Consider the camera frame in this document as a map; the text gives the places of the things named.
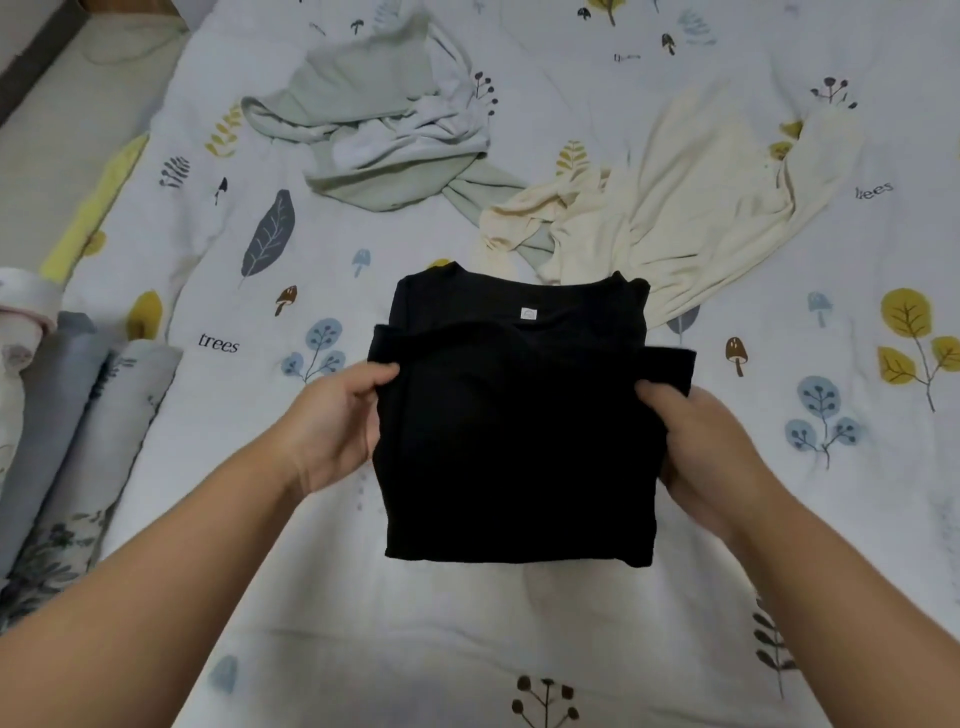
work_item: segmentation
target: yellow leaf print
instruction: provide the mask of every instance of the yellow leaf print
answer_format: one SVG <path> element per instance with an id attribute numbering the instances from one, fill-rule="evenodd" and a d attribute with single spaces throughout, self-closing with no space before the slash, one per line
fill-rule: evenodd
<path id="1" fill-rule="evenodd" d="M 790 124 L 780 124 L 780 131 L 791 139 L 799 139 L 800 132 L 804 130 L 804 121 L 800 119 Z"/>
<path id="2" fill-rule="evenodd" d="M 98 254 L 104 249 L 105 245 L 107 245 L 107 234 L 103 231 L 94 232 L 90 235 L 90 239 L 86 241 L 84 257 Z"/>
<path id="3" fill-rule="evenodd" d="M 587 148 L 584 147 L 583 142 L 570 139 L 566 146 L 561 149 L 560 156 L 557 158 L 557 177 L 566 172 L 583 169 L 589 164 Z"/>
<path id="4" fill-rule="evenodd" d="M 960 339 L 956 336 L 938 336 L 930 342 L 937 368 L 945 372 L 960 372 Z"/>
<path id="5" fill-rule="evenodd" d="M 605 11 L 607 17 L 610 19 L 611 25 L 616 25 L 616 20 L 613 19 L 613 11 L 619 8 L 621 5 L 624 5 L 627 0 L 587 0 L 587 4 L 593 6 L 598 10 Z"/>
<path id="6" fill-rule="evenodd" d="M 770 145 L 770 156 L 776 161 L 783 161 L 791 149 L 793 149 L 792 141 L 778 141 Z"/>
<path id="7" fill-rule="evenodd" d="M 877 347 L 880 376 L 888 384 L 906 384 L 917 378 L 917 365 L 905 353 L 890 347 Z"/>
<path id="8" fill-rule="evenodd" d="M 799 139 L 801 132 L 804 130 L 804 121 L 803 119 L 798 119 L 797 121 L 791 121 L 787 124 L 780 124 L 780 133 L 784 136 L 789 136 L 791 139 Z M 783 161 L 787 154 L 793 149 L 792 141 L 778 141 L 771 144 L 768 149 L 770 150 L 770 156 L 776 161 Z"/>
<path id="9" fill-rule="evenodd" d="M 897 336 L 916 339 L 927 336 L 933 328 L 930 301 L 912 288 L 890 291 L 880 302 L 880 313 Z"/>
<path id="10" fill-rule="evenodd" d="M 237 135 L 231 131 L 242 126 L 243 113 L 240 111 L 240 105 L 234 104 L 230 111 L 222 117 L 221 121 L 214 124 L 214 129 L 219 133 L 212 133 L 210 141 L 205 143 L 204 147 L 214 157 L 227 158 L 232 157 L 236 151 L 231 149 L 231 145 L 236 143 Z"/>
<path id="11" fill-rule="evenodd" d="M 163 304 L 156 291 L 147 291 L 133 304 L 127 314 L 127 338 L 156 339 L 163 318 Z"/>

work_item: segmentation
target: blue tree print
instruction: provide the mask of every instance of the blue tree print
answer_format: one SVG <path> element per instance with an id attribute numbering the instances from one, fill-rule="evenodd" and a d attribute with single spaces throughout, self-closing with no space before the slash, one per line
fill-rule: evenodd
<path id="1" fill-rule="evenodd" d="M 830 447 L 839 442 L 841 445 L 856 445 L 860 441 L 860 424 L 849 417 L 841 417 L 835 424 L 832 420 L 840 413 L 840 391 L 825 376 L 808 376 L 797 385 L 797 396 L 807 412 L 812 413 L 823 424 L 823 442 L 814 427 L 807 420 L 791 420 L 784 429 L 786 440 L 797 452 L 822 452 L 827 456 L 827 470 L 830 469 Z"/>
<path id="2" fill-rule="evenodd" d="M 336 319 L 321 319 L 306 332 L 304 340 L 308 349 L 313 350 L 310 366 L 303 370 L 306 361 L 303 354 L 293 352 L 280 363 L 280 370 L 287 376 L 297 376 L 306 384 L 314 376 L 326 376 L 339 372 L 347 363 L 347 355 L 343 352 L 329 352 L 317 364 L 320 352 L 332 347 L 344 332 L 343 326 Z"/>

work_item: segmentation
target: printed bedsheet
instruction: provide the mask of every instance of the printed bedsheet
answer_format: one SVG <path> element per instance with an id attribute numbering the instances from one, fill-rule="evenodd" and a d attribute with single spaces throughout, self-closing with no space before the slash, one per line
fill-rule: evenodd
<path id="1" fill-rule="evenodd" d="M 470 55 L 490 160 L 530 183 L 640 164 L 665 101 L 694 83 L 726 80 L 771 163 L 819 105 L 861 117 L 868 143 L 830 207 L 650 341 L 695 349 L 696 383 L 783 482 L 960 635 L 960 6 L 426 5 Z M 105 553 L 305 381 L 362 359 L 399 278 L 468 266 L 477 231 L 446 200 L 374 214 L 317 196 L 309 152 L 259 136 L 236 107 L 283 87 L 313 45 L 406 12 L 397 0 L 220 0 L 187 45 L 66 292 L 118 333 L 184 348 Z M 263 234 L 273 253 L 250 260 Z M 493 433 L 491 447 L 522 436 Z M 665 494 L 657 516 L 648 570 L 394 562 L 367 467 L 301 507 L 178 725 L 827 725 L 730 555 Z"/>

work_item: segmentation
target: folded black shirt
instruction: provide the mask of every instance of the folded black shirt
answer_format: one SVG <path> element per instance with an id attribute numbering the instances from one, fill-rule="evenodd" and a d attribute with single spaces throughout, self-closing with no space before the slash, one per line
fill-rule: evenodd
<path id="1" fill-rule="evenodd" d="M 649 566 L 666 447 L 640 378 L 688 393 L 694 353 L 644 347 L 649 285 L 541 286 L 456 263 L 402 280 L 369 359 L 387 556 Z"/>

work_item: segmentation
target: rolled grey garment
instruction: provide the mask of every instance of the rolled grey garment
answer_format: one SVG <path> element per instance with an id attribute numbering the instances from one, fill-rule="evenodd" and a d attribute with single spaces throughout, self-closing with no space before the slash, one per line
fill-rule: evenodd
<path id="1" fill-rule="evenodd" d="M 13 566 L 10 584 L 0 595 L 0 631 L 41 607 L 95 563 L 108 515 L 127 484 L 181 354 L 147 339 L 110 354 Z"/>
<path id="2" fill-rule="evenodd" d="M 0 496 L 0 577 L 13 568 L 109 354 L 109 336 L 85 314 L 62 312 L 57 322 L 22 374 L 23 434 Z"/>

